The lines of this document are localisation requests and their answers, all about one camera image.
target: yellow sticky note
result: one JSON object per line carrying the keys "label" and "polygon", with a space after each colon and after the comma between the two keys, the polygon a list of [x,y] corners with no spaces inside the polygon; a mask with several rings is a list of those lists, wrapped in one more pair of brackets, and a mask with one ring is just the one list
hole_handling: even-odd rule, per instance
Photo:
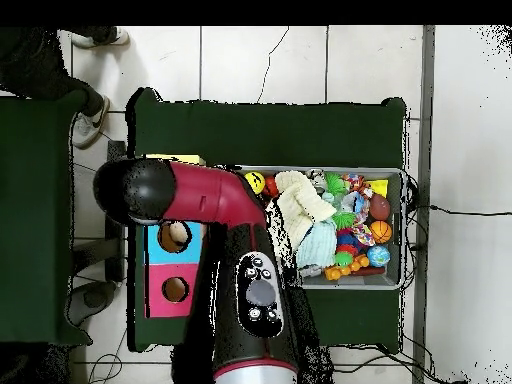
{"label": "yellow sticky note", "polygon": [[374,193],[380,194],[382,197],[386,197],[388,194],[388,180],[375,180],[368,181],[371,189]]}
{"label": "yellow sticky note", "polygon": [[168,159],[168,160],[179,160],[184,163],[193,163],[197,165],[205,165],[206,162],[199,155],[158,155],[151,154],[146,155],[147,158],[156,158],[156,159]]}

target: person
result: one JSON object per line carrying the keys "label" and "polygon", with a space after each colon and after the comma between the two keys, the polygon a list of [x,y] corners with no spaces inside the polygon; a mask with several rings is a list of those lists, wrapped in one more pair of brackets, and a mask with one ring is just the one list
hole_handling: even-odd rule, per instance
{"label": "person", "polygon": [[[59,28],[71,33],[71,42],[82,49],[124,45],[129,36],[115,26]],[[87,102],[73,126],[72,143],[88,147],[98,136],[110,101],[91,86],[69,76],[57,28],[0,27],[0,89],[19,97],[58,100],[73,90],[84,90]]]}

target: blue globe ball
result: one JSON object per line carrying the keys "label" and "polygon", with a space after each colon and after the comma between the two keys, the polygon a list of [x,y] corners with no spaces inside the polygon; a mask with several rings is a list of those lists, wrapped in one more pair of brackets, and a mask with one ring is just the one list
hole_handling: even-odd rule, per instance
{"label": "blue globe ball", "polygon": [[371,266],[385,266],[391,259],[389,250],[384,246],[373,246],[366,253]]}

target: pant leg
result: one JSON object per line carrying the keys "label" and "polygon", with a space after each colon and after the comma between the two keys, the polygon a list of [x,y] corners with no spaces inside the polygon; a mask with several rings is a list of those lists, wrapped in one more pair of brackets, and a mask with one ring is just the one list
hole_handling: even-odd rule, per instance
{"label": "pant leg", "polygon": [[60,27],[60,29],[83,37],[91,37],[98,45],[110,44],[117,37],[117,28],[115,26]]}
{"label": "pant leg", "polygon": [[86,83],[71,78],[65,67],[57,31],[32,28],[19,46],[0,61],[0,86],[22,97],[58,100],[73,90],[84,90],[88,101],[82,112],[93,116],[103,97]]}

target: blue box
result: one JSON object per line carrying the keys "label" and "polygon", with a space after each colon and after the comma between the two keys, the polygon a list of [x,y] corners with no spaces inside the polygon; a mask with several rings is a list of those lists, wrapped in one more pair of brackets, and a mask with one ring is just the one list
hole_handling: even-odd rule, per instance
{"label": "blue box", "polygon": [[201,224],[197,222],[184,222],[192,233],[192,239],[187,248],[178,253],[169,253],[160,247],[158,243],[159,225],[148,227],[148,253],[151,265],[167,264],[196,264],[201,257]]}

